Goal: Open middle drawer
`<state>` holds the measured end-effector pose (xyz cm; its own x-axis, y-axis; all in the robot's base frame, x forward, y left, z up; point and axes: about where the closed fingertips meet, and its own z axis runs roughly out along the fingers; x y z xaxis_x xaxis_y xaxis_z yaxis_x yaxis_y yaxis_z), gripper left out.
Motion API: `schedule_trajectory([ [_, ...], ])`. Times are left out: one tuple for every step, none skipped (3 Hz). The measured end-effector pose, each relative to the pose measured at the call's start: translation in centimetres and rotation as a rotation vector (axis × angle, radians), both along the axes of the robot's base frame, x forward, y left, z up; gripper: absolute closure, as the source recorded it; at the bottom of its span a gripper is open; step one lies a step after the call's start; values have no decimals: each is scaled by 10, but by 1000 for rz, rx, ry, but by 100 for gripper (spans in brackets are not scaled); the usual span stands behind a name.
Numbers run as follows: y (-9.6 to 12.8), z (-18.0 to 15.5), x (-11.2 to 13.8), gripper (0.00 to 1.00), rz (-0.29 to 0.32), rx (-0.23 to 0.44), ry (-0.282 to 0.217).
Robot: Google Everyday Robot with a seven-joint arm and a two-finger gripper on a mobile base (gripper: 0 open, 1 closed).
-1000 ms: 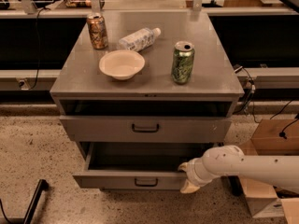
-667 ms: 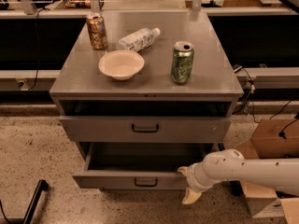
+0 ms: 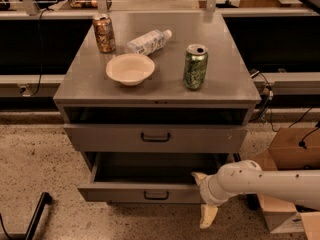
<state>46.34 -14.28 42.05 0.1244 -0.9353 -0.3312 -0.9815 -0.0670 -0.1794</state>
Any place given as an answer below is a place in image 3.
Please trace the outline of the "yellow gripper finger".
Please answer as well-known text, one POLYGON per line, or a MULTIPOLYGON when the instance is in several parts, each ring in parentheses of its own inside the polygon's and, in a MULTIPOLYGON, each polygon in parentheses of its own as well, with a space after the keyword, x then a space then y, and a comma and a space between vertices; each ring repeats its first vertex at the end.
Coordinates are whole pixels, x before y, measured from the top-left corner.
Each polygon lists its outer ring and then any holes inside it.
POLYGON ((202 204, 201 205, 201 218, 200 218, 200 228, 209 228, 218 212, 217 206, 202 204))
POLYGON ((202 172, 192 172, 191 175, 194 177, 197 185, 200 185, 208 177, 207 174, 202 172))

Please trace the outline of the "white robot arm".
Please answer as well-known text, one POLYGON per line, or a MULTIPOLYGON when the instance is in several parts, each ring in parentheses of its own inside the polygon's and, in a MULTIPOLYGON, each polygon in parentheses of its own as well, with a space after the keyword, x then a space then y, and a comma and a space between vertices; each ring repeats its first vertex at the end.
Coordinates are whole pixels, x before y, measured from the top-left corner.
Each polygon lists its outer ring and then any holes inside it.
POLYGON ((204 203, 201 205, 201 229, 209 228, 218 207, 231 197, 262 194, 320 210, 320 171, 264 171, 253 160, 228 163, 215 174, 192 172, 204 203))

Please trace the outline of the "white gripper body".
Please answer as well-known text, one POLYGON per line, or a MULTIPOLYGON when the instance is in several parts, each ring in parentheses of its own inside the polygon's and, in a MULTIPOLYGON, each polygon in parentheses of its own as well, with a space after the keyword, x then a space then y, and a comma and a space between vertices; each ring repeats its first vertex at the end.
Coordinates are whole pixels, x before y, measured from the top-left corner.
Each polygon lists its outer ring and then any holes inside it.
POLYGON ((215 175, 205 175, 200 181, 199 188, 203 201, 208 205, 219 206, 230 198, 215 175))

